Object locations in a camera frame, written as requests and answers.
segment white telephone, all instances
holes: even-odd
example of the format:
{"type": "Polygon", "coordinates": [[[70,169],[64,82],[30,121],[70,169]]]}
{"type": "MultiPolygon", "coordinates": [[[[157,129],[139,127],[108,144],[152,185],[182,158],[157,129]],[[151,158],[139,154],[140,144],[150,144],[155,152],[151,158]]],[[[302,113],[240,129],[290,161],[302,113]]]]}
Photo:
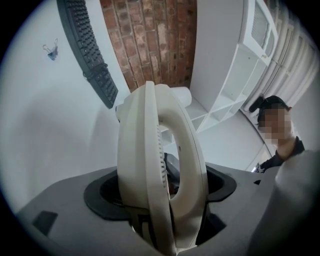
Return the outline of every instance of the white telephone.
{"type": "Polygon", "coordinates": [[[117,116],[118,186],[134,230],[165,255],[194,247],[208,180],[187,111],[167,85],[147,81],[124,100],[117,116]],[[179,155],[180,186],[172,199],[159,123],[172,131],[179,155]]]}

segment black keyboard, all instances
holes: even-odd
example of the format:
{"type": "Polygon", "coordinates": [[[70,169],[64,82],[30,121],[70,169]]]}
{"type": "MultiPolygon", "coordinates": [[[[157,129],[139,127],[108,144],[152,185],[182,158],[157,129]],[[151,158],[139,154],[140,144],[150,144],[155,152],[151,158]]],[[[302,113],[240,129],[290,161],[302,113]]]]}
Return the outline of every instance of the black keyboard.
{"type": "Polygon", "coordinates": [[[85,0],[57,0],[62,26],[83,76],[103,103],[111,109],[118,89],[101,55],[85,0]]]}

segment man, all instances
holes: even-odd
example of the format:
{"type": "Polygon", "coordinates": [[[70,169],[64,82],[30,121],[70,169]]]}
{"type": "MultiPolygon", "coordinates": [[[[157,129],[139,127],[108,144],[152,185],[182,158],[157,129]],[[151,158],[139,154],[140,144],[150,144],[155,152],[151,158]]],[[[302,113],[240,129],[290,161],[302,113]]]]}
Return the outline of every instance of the man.
{"type": "Polygon", "coordinates": [[[281,98],[270,96],[264,99],[260,96],[249,111],[254,112],[257,108],[259,108],[257,119],[259,131],[267,141],[277,147],[275,155],[255,170],[258,173],[264,173],[267,169],[281,166],[290,157],[302,153],[305,147],[302,141],[292,133],[291,107],[288,107],[281,98]]]}

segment blue binder clip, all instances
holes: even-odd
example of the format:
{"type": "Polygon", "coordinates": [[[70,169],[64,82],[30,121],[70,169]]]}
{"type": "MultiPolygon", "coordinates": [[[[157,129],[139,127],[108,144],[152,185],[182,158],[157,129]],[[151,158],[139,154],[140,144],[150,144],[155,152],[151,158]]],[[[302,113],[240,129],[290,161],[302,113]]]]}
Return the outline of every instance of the blue binder clip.
{"type": "Polygon", "coordinates": [[[54,41],[54,47],[51,50],[46,44],[42,48],[47,52],[48,57],[54,61],[58,55],[58,38],[54,41]]]}

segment neck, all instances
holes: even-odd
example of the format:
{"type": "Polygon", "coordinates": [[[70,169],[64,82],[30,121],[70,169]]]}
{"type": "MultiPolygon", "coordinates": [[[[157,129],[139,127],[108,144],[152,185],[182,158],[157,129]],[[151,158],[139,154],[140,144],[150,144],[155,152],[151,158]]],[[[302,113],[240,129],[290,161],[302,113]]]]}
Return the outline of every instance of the neck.
{"type": "Polygon", "coordinates": [[[292,151],[294,150],[295,145],[296,137],[291,136],[290,138],[280,140],[278,142],[276,151],[283,160],[287,160],[288,157],[291,155],[292,151]]]}

